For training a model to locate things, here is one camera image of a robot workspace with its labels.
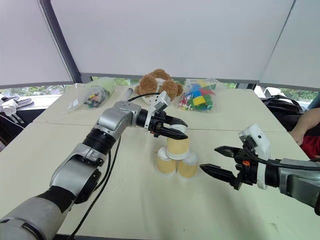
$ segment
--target stacked paper cups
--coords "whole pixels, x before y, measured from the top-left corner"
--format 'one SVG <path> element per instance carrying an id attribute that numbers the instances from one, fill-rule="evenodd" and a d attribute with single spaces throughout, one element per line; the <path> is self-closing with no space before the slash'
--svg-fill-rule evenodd
<path id="1" fill-rule="evenodd" d="M 170 126 L 184 134 L 188 128 L 184 125 L 176 124 Z M 197 154 L 190 150 L 189 138 L 182 140 L 167 139 L 167 146 L 159 149 L 155 168 L 167 177 L 173 176 L 177 171 L 180 179 L 189 182 L 196 175 L 199 158 Z"/>

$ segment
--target plastic bag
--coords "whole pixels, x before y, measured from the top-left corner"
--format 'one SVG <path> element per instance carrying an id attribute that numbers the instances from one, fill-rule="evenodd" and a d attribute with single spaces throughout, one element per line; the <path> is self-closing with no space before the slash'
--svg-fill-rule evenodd
<path id="1" fill-rule="evenodd" d="M 216 93 L 226 87 L 214 78 L 186 79 L 178 108 L 186 111 L 210 112 L 216 108 Z"/>
<path id="2" fill-rule="evenodd" d="M 99 108 L 114 92 L 116 84 L 113 78 L 100 77 L 92 82 L 81 84 L 76 83 L 76 98 L 67 108 L 67 113 L 87 105 L 88 108 Z"/>

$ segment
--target teddy bear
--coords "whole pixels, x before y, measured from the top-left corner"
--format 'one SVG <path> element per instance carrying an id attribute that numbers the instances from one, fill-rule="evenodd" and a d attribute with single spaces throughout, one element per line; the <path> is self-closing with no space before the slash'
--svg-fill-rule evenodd
<path id="1" fill-rule="evenodd" d="M 181 84 L 175 83 L 168 73 L 163 69 L 158 68 L 153 72 L 144 75 L 141 78 L 139 85 L 135 87 L 134 92 L 138 95 L 156 93 L 158 85 L 156 79 L 164 80 L 158 93 L 166 91 L 171 101 L 173 101 L 175 97 L 180 96 L 184 91 Z"/>

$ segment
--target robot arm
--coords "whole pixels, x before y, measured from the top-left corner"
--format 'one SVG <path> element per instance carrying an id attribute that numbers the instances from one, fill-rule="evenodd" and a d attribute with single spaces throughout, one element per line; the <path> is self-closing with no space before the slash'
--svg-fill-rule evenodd
<path id="1" fill-rule="evenodd" d="M 239 137 L 244 149 L 230 146 L 214 149 L 235 160 L 235 168 L 239 171 L 237 177 L 231 171 L 213 164 L 202 164 L 200 168 L 211 177 L 229 183 L 236 190 L 240 189 L 242 183 L 257 184 L 260 189 L 266 189 L 267 186 L 279 188 L 280 193 L 313 207 L 314 212 L 320 216 L 320 162 L 287 158 L 270 160 L 270 142 L 257 125 L 245 129 Z M 257 161 L 255 153 L 267 163 L 274 164 Z"/>
<path id="2" fill-rule="evenodd" d="M 105 110 L 85 140 L 55 170 L 50 188 L 0 220 L 1 239 L 51 240 L 72 206 L 87 201 L 93 193 L 101 176 L 98 167 L 104 164 L 126 127 L 143 127 L 155 137 L 188 138 L 176 129 L 164 127 L 164 124 L 187 126 L 182 120 L 166 115 L 163 109 L 169 102 L 166 92 L 162 92 L 151 105 L 151 113 L 128 101 L 119 101 Z"/>

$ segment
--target tabletop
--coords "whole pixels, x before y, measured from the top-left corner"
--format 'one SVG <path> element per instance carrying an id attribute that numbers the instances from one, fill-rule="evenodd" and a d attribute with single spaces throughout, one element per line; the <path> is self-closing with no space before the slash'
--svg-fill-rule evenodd
<path id="1" fill-rule="evenodd" d="M 93 126 L 105 109 L 122 100 L 127 89 L 128 86 L 117 86 L 110 99 L 100 108 L 82 106 L 66 113 L 69 104 L 77 97 L 77 89 L 72 86 L 33 122 Z M 142 99 L 134 103 L 146 110 L 149 108 Z M 216 94 L 216 109 L 210 113 L 180 110 L 174 103 L 165 111 L 172 117 L 184 120 L 189 129 L 242 131 L 252 124 L 258 124 L 262 131 L 286 131 L 251 89 L 229 88 L 219 91 Z"/>
<path id="2" fill-rule="evenodd" d="M 52 173 L 83 141 L 88 125 L 31 123 L 0 153 L 0 216 L 46 191 Z M 190 147 L 200 164 L 236 173 L 232 158 L 213 149 L 241 147 L 238 131 L 189 130 Z M 308 160 L 287 132 L 265 132 L 272 158 Z M 166 138 L 139 127 L 122 134 L 110 181 L 78 234 L 129 239 L 309 240 L 319 236 L 314 210 L 280 194 L 277 188 L 243 184 L 239 191 L 200 169 L 191 182 L 155 170 L 157 151 Z M 95 197 L 75 205 L 59 230 L 70 234 Z"/>

